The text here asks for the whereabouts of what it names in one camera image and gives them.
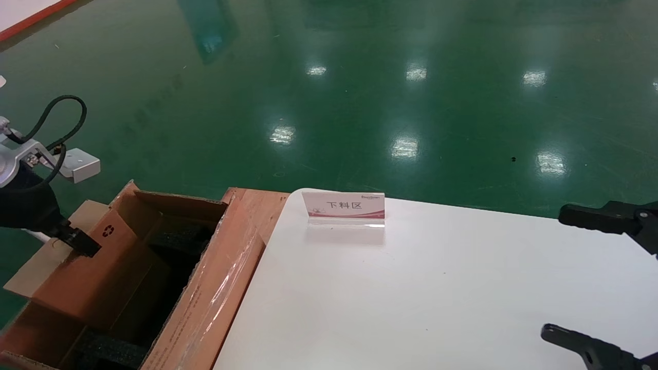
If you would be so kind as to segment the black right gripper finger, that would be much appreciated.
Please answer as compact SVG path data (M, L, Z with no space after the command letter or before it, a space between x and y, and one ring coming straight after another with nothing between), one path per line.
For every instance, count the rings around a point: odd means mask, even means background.
M650 255L657 254L657 202L635 205L609 201L601 208L562 206L559 222L609 234L627 234Z
M657 353L637 358L614 344L562 326L543 325L541 338L578 354L587 369L657 369Z

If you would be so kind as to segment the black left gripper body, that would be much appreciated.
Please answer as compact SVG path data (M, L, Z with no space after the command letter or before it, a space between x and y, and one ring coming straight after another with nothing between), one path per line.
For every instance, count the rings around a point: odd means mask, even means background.
M21 164L14 179L1 189L1 227L64 236L68 219L62 215L49 184L55 176L52 171L42 178L30 166Z

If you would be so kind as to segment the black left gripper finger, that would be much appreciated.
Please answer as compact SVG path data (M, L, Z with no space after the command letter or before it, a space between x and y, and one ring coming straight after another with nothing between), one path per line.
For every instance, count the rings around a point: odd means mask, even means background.
M68 220L54 225L52 236L69 245L77 255L94 257L101 249L91 236L79 228L72 227Z

